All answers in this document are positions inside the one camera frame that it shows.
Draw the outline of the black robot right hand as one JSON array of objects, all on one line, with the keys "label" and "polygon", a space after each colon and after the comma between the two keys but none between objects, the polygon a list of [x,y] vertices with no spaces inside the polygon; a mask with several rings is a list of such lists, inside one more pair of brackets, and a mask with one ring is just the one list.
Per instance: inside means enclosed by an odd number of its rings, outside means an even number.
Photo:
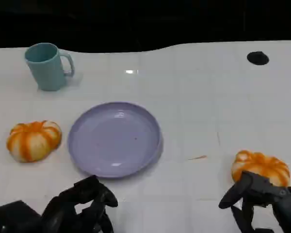
[{"label": "black robot right hand", "polygon": [[272,206],[273,214],[285,233],[291,233],[291,186],[275,186],[266,177],[244,171],[240,180],[225,193],[219,208],[231,208],[242,233],[272,233],[272,229],[252,227],[254,206]]}]

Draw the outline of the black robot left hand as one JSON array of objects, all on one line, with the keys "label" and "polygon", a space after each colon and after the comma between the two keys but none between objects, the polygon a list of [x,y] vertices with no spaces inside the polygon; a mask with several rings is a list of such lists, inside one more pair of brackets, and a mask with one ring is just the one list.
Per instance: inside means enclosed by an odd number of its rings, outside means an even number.
[{"label": "black robot left hand", "polygon": [[105,208],[117,207],[113,192],[95,175],[61,192],[46,206],[41,216],[43,233],[113,233]]}]

